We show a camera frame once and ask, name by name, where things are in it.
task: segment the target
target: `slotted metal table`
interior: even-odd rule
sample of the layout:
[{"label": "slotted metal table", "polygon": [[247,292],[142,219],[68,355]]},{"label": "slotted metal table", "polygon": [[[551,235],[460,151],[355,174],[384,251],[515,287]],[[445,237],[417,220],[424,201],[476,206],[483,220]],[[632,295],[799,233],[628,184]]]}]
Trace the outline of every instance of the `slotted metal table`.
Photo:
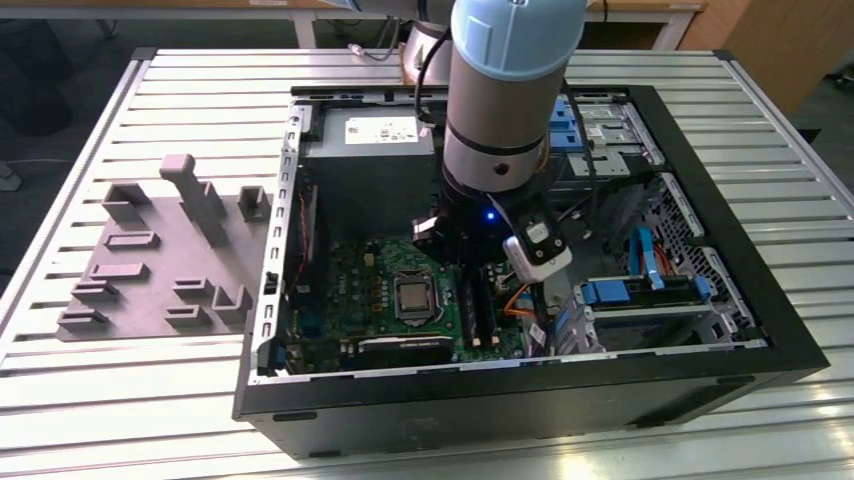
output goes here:
[{"label": "slotted metal table", "polygon": [[850,478],[852,197],[738,63],[706,52],[577,52],[567,78],[657,87],[832,364],[795,385],[678,427],[297,464],[230,420],[240,336],[56,340],[110,182],[176,195],[158,159],[188,152],[220,194],[272,191],[289,88],[399,78],[393,59],[336,50],[160,50],[130,62],[0,301],[0,475]]}]

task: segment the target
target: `black cable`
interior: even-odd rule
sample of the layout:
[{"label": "black cable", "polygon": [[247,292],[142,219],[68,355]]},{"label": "black cable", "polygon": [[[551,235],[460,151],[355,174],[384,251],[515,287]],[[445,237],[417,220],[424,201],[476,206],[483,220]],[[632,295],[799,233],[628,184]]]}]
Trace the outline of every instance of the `black cable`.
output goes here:
[{"label": "black cable", "polygon": [[447,28],[436,43],[432,44],[432,48],[429,52],[427,52],[427,56],[424,57],[424,63],[421,64],[421,69],[417,72],[417,81],[415,82],[415,115],[417,119],[428,125],[435,125],[436,121],[429,116],[429,112],[421,108],[421,87],[424,86],[424,78],[427,77],[427,69],[429,68],[429,62],[432,62],[432,57],[436,56],[439,49],[441,48],[441,44],[448,41],[451,38],[451,27]]},{"label": "black cable", "polygon": [[553,332],[551,331],[551,323],[548,321],[548,306],[545,305],[545,287],[543,283],[533,283],[528,287],[531,293],[531,303],[533,304],[533,317],[536,326],[545,333],[545,341],[543,342],[543,357],[547,357],[551,352],[551,338]]},{"label": "black cable", "polygon": [[[657,176],[656,170],[648,170],[640,173],[636,173],[628,177],[623,178],[612,178],[603,185],[599,186],[599,198],[596,202],[601,203],[601,199],[605,198],[611,193],[619,191],[620,189],[629,187],[632,185],[639,185],[649,182]],[[584,195],[584,197],[572,204],[569,208],[567,208],[560,215],[557,216],[557,223],[563,222],[567,217],[572,214],[572,212],[581,211],[581,206],[589,202],[592,197],[592,192]]]},{"label": "black cable", "polygon": [[384,62],[385,60],[388,60],[388,58],[391,57],[392,52],[395,51],[395,47],[397,46],[397,40],[400,38],[400,27],[403,25],[403,22],[400,20],[395,21],[395,33],[391,36],[391,43],[388,44],[388,48],[385,49],[385,52],[381,55],[375,56],[371,52],[368,52],[367,50],[363,50],[363,54],[365,57],[376,60],[377,62]]},{"label": "black cable", "polygon": [[392,18],[385,17],[385,20],[383,21],[383,29],[379,31],[376,35],[373,35],[373,38],[371,38],[369,43],[373,43],[373,40],[376,40],[376,48],[383,46],[383,40],[385,40],[385,35],[388,34],[388,28],[391,27],[391,23],[392,23]]},{"label": "black cable", "polygon": [[589,225],[589,229],[595,230],[593,223],[596,221],[596,208],[599,204],[599,185],[596,183],[596,165],[592,161],[592,154],[589,153],[591,145],[589,145],[589,140],[587,139],[587,127],[584,125],[584,117],[581,116],[581,112],[577,108],[575,95],[572,95],[572,89],[569,88],[569,84],[565,82],[565,78],[563,79],[563,84],[560,85],[560,93],[565,95],[567,101],[569,102],[569,108],[572,109],[572,116],[575,117],[575,126],[577,130],[577,136],[581,139],[581,145],[584,147],[584,161],[587,162],[587,170],[589,171],[589,195],[592,200],[591,209],[589,209],[589,221],[587,222],[587,224]]},{"label": "black cable", "polygon": [[373,42],[379,40],[381,40],[380,35],[387,31],[387,26],[391,23],[391,17],[385,18],[385,21],[383,22],[383,25],[379,27],[379,30],[376,31],[376,33],[373,34],[373,36],[371,37],[371,39],[367,42],[361,42],[361,40],[359,40],[347,30],[344,30],[341,28],[341,26],[336,23],[336,21],[332,20],[323,20],[325,23],[329,24],[329,26],[332,27],[332,29],[335,30],[335,32],[341,35],[343,37],[347,38],[347,40],[351,43],[356,43],[359,45],[364,44],[364,45],[372,45]]}]

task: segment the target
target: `connector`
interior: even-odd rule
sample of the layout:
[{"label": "connector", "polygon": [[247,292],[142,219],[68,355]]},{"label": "connector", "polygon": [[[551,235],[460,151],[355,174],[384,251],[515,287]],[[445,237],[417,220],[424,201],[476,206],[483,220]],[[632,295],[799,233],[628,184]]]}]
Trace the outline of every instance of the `connector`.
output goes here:
[{"label": "connector", "polygon": [[364,48],[357,43],[351,43],[347,45],[347,48],[353,53],[356,57],[364,57]]}]

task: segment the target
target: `floor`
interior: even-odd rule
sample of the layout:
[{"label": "floor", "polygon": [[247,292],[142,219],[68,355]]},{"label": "floor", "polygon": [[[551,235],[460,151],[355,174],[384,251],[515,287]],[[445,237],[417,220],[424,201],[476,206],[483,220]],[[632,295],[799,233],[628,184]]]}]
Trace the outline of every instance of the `floor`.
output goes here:
[{"label": "floor", "polygon": [[[93,21],[52,21],[77,74],[61,90],[73,108],[72,124],[46,137],[21,137],[0,120],[0,161],[9,162],[24,180],[14,193],[0,192],[0,293],[24,255],[70,162],[137,47],[161,48],[295,48],[289,22],[121,21],[118,37],[104,41]],[[376,41],[380,22],[353,27],[317,22],[320,47],[344,47],[355,37],[364,44]],[[0,59],[0,77],[4,73]],[[822,83],[792,117],[798,128],[820,128],[815,150],[854,190],[854,93]]]}]

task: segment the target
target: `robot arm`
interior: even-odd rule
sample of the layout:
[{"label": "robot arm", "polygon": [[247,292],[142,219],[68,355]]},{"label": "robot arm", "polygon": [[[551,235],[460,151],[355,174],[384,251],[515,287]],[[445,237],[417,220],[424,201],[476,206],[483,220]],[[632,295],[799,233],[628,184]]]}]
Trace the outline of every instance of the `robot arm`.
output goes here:
[{"label": "robot arm", "polygon": [[[511,230],[503,235],[503,250],[520,280],[543,281],[569,263],[571,254],[531,180],[547,161],[548,120],[581,36],[587,0],[327,2],[364,12],[449,23],[453,52],[443,158],[447,205],[440,215],[449,218],[445,225],[455,226],[459,236],[476,246],[463,248],[463,253],[445,252],[443,260],[469,265],[491,261],[488,249],[481,247],[489,243],[488,232],[476,231],[476,219],[481,218],[479,212],[493,209]],[[437,234],[441,239],[448,236]],[[433,251],[431,256],[441,254]]]}]

